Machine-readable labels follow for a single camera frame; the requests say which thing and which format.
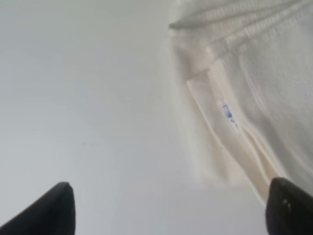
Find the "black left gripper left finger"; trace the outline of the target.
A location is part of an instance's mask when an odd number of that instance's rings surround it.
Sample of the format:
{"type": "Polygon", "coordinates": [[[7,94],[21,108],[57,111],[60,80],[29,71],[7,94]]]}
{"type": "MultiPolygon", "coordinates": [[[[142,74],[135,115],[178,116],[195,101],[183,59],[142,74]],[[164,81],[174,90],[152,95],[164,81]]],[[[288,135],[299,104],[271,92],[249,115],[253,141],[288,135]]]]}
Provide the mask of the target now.
{"type": "Polygon", "coordinates": [[[2,235],[74,234],[74,191],[59,182],[24,211],[0,227],[2,235]]]}

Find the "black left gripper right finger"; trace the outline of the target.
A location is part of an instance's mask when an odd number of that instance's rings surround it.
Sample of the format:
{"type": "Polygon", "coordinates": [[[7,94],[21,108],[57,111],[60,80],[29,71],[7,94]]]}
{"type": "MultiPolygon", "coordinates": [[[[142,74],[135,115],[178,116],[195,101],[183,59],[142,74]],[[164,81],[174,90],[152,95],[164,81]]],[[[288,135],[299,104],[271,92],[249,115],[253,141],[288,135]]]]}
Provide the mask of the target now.
{"type": "Polygon", "coordinates": [[[265,217],[270,235],[313,235],[313,197],[286,178],[274,178],[265,217]]]}

